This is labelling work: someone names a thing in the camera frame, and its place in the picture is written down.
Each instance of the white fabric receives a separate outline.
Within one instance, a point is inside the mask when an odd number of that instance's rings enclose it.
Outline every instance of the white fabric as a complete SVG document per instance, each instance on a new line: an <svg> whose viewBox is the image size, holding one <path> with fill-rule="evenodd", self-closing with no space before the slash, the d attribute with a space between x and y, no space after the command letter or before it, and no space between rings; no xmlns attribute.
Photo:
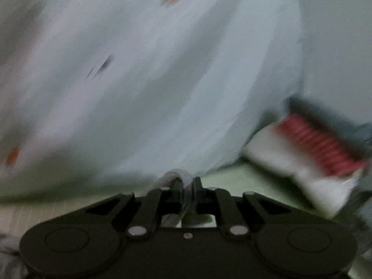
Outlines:
<svg viewBox="0 0 372 279"><path fill-rule="evenodd" d="M351 177L326 177L315 159L269 125L243 148L243 155L281 177L290 177L326 218L334 217L356 187L359 172Z"/></svg>
<svg viewBox="0 0 372 279"><path fill-rule="evenodd" d="M233 162L297 90L297 0L0 0L0 196Z"/></svg>

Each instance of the white cloth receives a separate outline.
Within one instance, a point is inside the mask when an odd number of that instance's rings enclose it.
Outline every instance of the white cloth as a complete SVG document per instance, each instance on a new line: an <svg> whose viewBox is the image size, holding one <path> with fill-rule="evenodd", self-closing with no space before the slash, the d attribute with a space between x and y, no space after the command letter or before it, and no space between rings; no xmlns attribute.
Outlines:
<svg viewBox="0 0 372 279"><path fill-rule="evenodd" d="M0 196L237 159L296 92L297 0L0 0Z"/></svg>

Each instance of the metal pin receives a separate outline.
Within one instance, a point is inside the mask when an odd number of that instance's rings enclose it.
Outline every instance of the metal pin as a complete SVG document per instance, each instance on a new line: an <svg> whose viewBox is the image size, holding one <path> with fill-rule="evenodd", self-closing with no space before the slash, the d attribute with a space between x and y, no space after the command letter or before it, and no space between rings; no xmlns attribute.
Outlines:
<svg viewBox="0 0 372 279"><path fill-rule="evenodd" d="M233 225L230 228L230 233L235 236L245 235L249 232L248 228L244 225Z"/></svg>
<svg viewBox="0 0 372 279"><path fill-rule="evenodd" d="M147 233L147 229L144 226L136 225L130 227L128 233L132 236L143 236Z"/></svg>
<svg viewBox="0 0 372 279"><path fill-rule="evenodd" d="M183 237L184 237L185 239L191 239L191 238L194 237L194 234L192 234L192 233L184 233Z"/></svg>

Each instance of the circular pad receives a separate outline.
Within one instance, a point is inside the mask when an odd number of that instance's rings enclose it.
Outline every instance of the circular pad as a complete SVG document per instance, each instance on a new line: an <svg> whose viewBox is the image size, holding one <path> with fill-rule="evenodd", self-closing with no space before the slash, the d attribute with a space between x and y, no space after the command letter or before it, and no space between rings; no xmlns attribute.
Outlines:
<svg viewBox="0 0 372 279"><path fill-rule="evenodd" d="M20 254L35 273L48 278L81 278L105 267L120 248L107 224L42 223L21 239Z"/></svg>
<svg viewBox="0 0 372 279"><path fill-rule="evenodd" d="M46 246L55 252L76 252L89 242L89 235L76 228L64 228L51 232L45 238Z"/></svg>
<svg viewBox="0 0 372 279"><path fill-rule="evenodd" d="M288 242L295 250L312 253L326 250L332 240L319 229L299 228L289 233Z"/></svg>
<svg viewBox="0 0 372 279"><path fill-rule="evenodd" d="M279 271L295 276L329 276L352 263L354 236L336 224L265 225L257 235L260 255Z"/></svg>

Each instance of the crumpled fabric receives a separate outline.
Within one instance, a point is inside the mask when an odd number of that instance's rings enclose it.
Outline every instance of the crumpled fabric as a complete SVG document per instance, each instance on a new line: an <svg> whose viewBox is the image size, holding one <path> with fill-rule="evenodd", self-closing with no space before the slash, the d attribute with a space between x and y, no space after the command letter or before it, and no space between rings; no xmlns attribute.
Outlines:
<svg viewBox="0 0 372 279"><path fill-rule="evenodd" d="M19 256L19 241L18 237L0 234L0 279L31 278Z"/></svg>

